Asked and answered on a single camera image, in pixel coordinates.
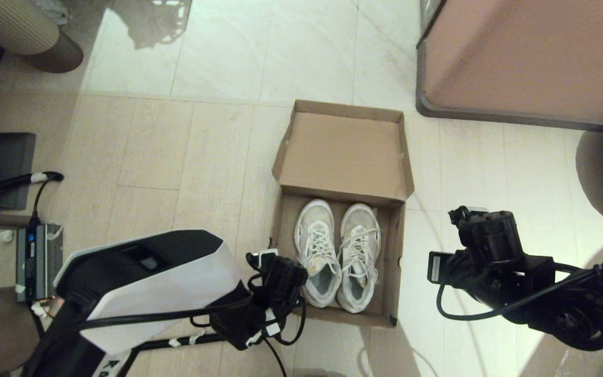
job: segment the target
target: shoe box lid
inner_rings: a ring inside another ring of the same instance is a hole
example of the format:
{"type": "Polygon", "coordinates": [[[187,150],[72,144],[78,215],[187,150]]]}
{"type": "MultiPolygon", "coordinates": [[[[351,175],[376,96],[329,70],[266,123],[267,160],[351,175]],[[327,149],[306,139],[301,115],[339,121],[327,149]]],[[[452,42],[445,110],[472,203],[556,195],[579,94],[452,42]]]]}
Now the shoe box lid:
{"type": "Polygon", "coordinates": [[[414,191],[404,114],[297,100],[272,173],[283,193],[399,205],[414,191]]]}

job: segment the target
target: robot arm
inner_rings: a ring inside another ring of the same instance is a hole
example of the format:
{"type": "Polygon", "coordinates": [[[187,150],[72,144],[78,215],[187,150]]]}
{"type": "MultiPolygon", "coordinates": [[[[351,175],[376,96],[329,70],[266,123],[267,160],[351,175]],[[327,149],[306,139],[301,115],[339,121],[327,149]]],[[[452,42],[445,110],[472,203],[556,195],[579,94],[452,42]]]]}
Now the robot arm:
{"type": "MultiPolygon", "coordinates": [[[[216,334],[192,343],[228,341],[237,349],[266,337],[289,343],[280,332],[285,317],[304,304],[299,289],[306,270],[271,251],[249,253],[247,262],[258,271],[248,288],[225,242],[204,230],[170,231],[75,253],[55,279],[64,305],[24,375],[125,375],[139,351],[165,346],[148,339],[198,315],[209,315],[216,334]],[[256,286],[256,279],[262,284],[256,286]]],[[[191,343],[189,337],[175,341],[191,343]]]]}
{"type": "Polygon", "coordinates": [[[513,214],[504,210],[460,207],[449,214],[466,250],[429,254],[428,280],[440,284],[437,308],[443,316],[478,320],[503,315],[577,349],[603,348],[603,264],[584,270],[524,253],[513,214]],[[556,283],[556,271],[569,276],[556,283]],[[441,305],[446,284],[494,310],[446,313],[441,305]]]}

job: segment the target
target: tiled floor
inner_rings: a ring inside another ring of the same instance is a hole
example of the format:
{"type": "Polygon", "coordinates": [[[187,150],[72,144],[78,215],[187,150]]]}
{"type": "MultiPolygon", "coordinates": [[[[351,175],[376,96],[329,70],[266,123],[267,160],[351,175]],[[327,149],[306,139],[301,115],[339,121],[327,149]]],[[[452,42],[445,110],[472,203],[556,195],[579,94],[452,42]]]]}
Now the tiled floor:
{"type": "MultiPolygon", "coordinates": [[[[66,176],[40,206],[44,219],[64,224],[65,253],[206,227],[249,273],[243,256],[268,242],[278,192],[270,169],[292,100],[402,109],[416,192],[407,202],[400,326],[309,320],[299,343],[279,348],[288,373],[603,375],[603,351],[576,351],[502,318],[463,323],[436,311],[428,251],[460,247],[447,210],[511,210],[528,253],[576,265],[603,253],[603,217],[577,175],[583,132],[415,112],[417,2],[70,3],[77,7],[67,32],[89,57],[82,67],[41,74],[7,55],[0,68],[0,131],[36,133],[33,169],[66,176]]],[[[0,286],[12,284],[13,255],[0,242],[0,286]]],[[[444,305],[486,310],[453,291],[444,305]]],[[[161,336],[193,331],[184,323],[161,336]]],[[[146,353],[130,373],[279,374],[268,349],[220,344],[146,353]]]]}

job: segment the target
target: white sneaker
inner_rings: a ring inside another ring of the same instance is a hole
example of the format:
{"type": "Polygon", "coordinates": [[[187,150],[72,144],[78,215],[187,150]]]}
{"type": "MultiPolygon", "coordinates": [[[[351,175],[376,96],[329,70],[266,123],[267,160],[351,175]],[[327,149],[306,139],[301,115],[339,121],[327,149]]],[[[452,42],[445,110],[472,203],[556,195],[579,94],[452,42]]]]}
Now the white sneaker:
{"type": "Polygon", "coordinates": [[[350,313],[359,313],[374,296],[376,258],[381,252],[381,230],[368,205],[348,208],[341,222],[341,241],[343,279],[337,301],[350,313]]]}
{"type": "Polygon", "coordinates": [[[301,288],[306,300],[324,308],[334,301],[341,284],[341,265],[334,248],[334,217],[326,201],[316,199],[299,213],[295,227],[297,259],[308,272],[301,288]]]}

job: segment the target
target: cardboard box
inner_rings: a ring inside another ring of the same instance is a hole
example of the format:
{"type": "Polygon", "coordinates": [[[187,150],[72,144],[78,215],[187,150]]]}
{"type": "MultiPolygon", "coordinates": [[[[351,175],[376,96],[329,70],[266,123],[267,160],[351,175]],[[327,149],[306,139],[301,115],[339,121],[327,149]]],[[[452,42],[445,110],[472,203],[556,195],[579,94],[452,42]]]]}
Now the cardboard box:
{"type": "Polygon", "coordinates": [[[375,209],[382,236],[376,261],[379,283],[366,310],[351,314],[337,303],[326,308],[308,305],[309,318],[359,326],[397,324],[405,201],[414,191],[408,151],[402,112],[295,102],[272,169],[282,187],[272,246],[296,260],[297,216],[313,198],[323,198],[332,207],[336,246],[341,244],[341,219],[353,203],[375,209]]]}

